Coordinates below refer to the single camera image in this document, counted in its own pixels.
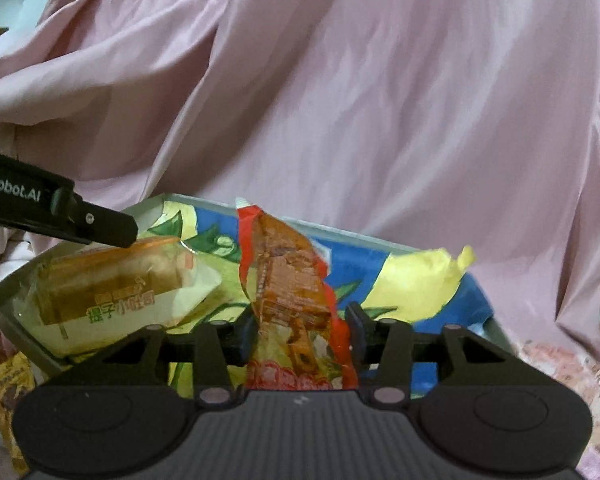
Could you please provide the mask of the yellow brown snack packet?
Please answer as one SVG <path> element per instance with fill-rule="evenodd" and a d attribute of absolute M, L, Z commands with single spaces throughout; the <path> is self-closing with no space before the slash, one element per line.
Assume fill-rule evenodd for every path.
<path fill-rule="evenodd" d="M 0 364 L 0 434 L 14 471 L 20 476 L 27 474 L 29 467 L 16 442 L 12 420 L 18 403 L 34 387 L 31 363 L 21 352 Z"/>

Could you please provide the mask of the pink satin curtain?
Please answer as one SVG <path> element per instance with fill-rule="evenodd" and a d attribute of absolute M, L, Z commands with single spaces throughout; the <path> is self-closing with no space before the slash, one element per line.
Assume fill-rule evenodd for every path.
<path fill-rule="evenodd" d="M 0 153 L 108 208 L 470 246 L 513 338 L 600 360 L 600 0 L 48 0 Z"/>

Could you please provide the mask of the blue yellow patterned liner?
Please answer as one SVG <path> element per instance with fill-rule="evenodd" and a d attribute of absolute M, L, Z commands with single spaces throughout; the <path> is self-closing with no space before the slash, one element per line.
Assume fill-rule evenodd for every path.
<path fill-rule="evenodd" d="M 482 330 L 493 311 L 468 269 L 474 252 L 458 257 L 444 249 L 393 249 L 383 240 L 362 240 L 348 232 L 295 223 L 294 229 L 316 244 L 328 264 L 326 282 L 338 309 L 357 302 L 373 320 L 396 318 L 415 330 L 440 332 L 457 324 Z M 234 321 L 256 296 L 257 268 L 239 281 L 242 234 L 230 208 L 212 209 L 165 200 L 146 236 L 176 236 L 221 274 L 222 283 L 178 326 L 181 333 L 209 321 Z"/>

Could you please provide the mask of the toast bread packet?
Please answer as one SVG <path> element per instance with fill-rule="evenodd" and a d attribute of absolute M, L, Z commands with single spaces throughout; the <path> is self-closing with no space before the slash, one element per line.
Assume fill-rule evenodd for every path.
<path fill-rule="evenodd" d="M 65 358 L 148 325 L 177 326 L 221 283 L 178 237 L 154 236 L 38 264 L 17 315 L 47 351 Z"/>

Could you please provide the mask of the orange red snack packet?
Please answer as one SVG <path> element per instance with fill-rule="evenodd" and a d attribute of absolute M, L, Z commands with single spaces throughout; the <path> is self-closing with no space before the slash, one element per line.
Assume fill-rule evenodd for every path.
<path fill-rule="evenodd" d="M 256 205 L 237 209 L 239 279 L 258 324 L 251 390 L 352 390 L 350 332 L 309 238 Z"/>

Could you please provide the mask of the floral bed sheet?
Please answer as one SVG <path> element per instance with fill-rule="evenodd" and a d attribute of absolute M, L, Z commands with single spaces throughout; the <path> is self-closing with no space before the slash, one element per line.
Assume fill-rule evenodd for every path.
<path fill-rule="evenodd" d="M 114 362 L 126 337 L 42 371 L 20 400 L 12 430 L 30 478 L 583 479 L 598 454 L 600 368 L 552 347 L 494 344 L 504 363 L 405 405 L 369 404 L 358 386 L 251 390 L 247 363 L 228 369 L 235 404 L 199 405 L 190 366 L 176 390 L 131 382 Z"/>

